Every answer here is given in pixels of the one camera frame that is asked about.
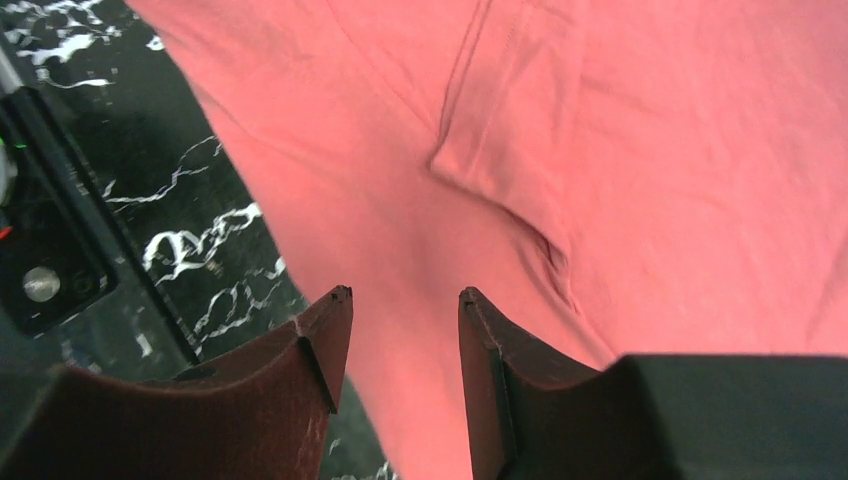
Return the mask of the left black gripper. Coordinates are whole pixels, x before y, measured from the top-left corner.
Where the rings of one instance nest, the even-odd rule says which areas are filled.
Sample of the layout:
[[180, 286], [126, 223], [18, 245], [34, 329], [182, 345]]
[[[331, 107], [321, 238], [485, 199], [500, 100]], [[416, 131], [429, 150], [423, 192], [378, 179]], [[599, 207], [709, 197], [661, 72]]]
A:
[[73, 137], [3, 43], [2, 365], [182, 371], [195, 361]]

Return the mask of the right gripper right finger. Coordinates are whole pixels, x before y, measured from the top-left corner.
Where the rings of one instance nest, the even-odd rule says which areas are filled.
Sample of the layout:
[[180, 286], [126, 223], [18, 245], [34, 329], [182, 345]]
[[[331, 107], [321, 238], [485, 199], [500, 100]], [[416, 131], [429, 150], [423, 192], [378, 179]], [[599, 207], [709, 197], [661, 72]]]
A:
[[472, 287], [458, 327], [473, 478], [682, 478], [633, 360], [592, 369]]

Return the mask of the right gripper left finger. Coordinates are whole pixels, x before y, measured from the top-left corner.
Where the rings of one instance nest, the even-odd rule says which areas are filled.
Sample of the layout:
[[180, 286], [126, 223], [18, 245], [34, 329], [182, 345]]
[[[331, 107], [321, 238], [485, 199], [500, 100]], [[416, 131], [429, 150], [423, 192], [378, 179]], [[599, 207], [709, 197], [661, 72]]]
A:
[[341, 403], [353, 293], [166, 381], [55, 365], [1, 375], [5, 479], [315, 479]]

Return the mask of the coral pink t-shirt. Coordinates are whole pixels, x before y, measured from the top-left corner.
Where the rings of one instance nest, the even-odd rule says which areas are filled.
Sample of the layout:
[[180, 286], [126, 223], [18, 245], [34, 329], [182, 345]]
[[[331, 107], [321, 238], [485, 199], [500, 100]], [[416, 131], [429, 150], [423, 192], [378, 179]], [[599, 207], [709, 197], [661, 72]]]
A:
[[471, 475], [457, 297], [595, 368], [847, 350], [843, 1], [135, 1], [403, 479]]

